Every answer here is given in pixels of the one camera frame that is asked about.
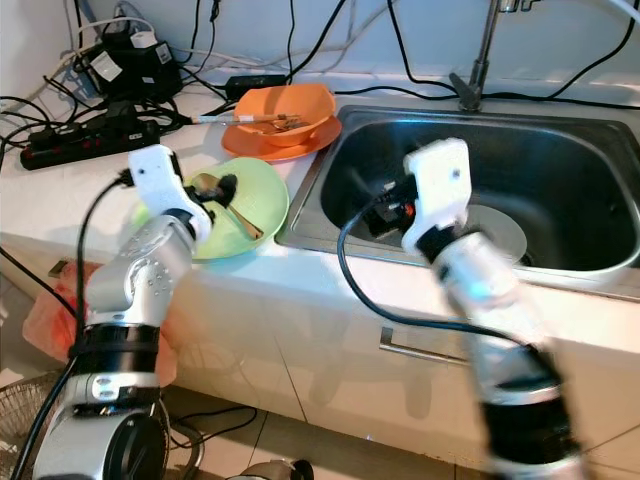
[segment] power adapter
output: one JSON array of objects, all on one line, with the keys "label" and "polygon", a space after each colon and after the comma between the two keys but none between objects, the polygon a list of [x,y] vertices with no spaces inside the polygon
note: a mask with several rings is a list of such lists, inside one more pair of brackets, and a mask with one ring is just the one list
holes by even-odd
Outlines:
[{"label": "power adapter", "polygon": [[229,78],[224,86],[224,91],[230,101],[237,102],[249,90],[279,87],[285,85],[286,81],[286,75],[240,75]]}]

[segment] green bowl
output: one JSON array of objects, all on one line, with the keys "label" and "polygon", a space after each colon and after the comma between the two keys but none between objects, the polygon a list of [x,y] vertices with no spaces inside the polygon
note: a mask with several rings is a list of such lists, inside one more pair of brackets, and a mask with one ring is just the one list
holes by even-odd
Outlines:
[{"label": "green bowl", "polygon": [[[211,235],[198,247],[195,260],[227,258],[248,252],[273,237],[280,229],[289,210],[289,192],[278,172],[268,163],[257,158],[235,158],[222,165],[195,172],[185,182],[200,173],[209,173],[222,178],[234,174],[238,177],[238,189],[231,202],[238,212],[246,217],[264,235],[254,240],[249,236],[235,215],[216,202],[205,206],[216,214]],[[132,224],[139,228],[149,220],[149,211],[140,204],[132,217]]]}]

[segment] sink basin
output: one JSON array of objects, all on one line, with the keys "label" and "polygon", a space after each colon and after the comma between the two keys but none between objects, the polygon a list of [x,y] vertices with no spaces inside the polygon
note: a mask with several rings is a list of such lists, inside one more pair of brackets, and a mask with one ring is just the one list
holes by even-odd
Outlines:
[{"label": "sink basin", "polygon": [[[318,155],[279,243],[335,252],[340,227],[404,176],[407,153],[456,137],[469,145],[471,204],[505,214],[526,237],[516,266],[523,279],[627,297],[639,290],[640,297],[640,147],[626,125],[355,106],[338,117],[343,133]],[[400,239],[373,238],[362,224],[348,251],[423,264],[404,254]]]}]

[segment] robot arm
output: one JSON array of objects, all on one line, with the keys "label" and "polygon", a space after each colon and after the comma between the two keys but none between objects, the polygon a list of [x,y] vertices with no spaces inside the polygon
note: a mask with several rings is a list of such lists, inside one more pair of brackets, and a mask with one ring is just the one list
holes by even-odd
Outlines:
[{"label": "robot arm", "polygon": [[[551,342],[524,301],[511,263],[482,233],[463,228],[471,197],[465,142],[449,139],[424,147],[407,156],[405,169],[415,177],[417,200],[403,248],[427,259],[471,324],[533,345],[551,363]],[[498,478],[588,478],[561,380],[509,340],[469,335],[468,341]]]},{"label": "robot arm", "polygon": [[160,327],[197,245],[211,232],[214,216],[202,202],[228,204],[235,182],[221,181],[206,198],[185,189],[175,155],[161,145],[132,152],[129,164],[152,217],[91,277],[84,342],[75,347],[76,369],[40,448],[35,479],[154,479],[164,471],[167,437],[153,416]]}]

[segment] orange bowl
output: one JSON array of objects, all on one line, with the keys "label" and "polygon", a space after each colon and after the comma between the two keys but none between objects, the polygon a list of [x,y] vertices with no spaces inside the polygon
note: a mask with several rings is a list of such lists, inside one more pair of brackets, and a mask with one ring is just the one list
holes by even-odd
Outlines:
[{"label": "orange bowl", "polygon": [[319,83],[285,85],[249,90],[238,102],[235,116],[286,114],[297,115],[296,121],[308,123],[304,127],[274,133],[269,123],[238,125],[248,132],[263,135],[264,140],[279,147],[300,145],[318,126],[326,122],[336,109],[336,100],[329,89]]}]

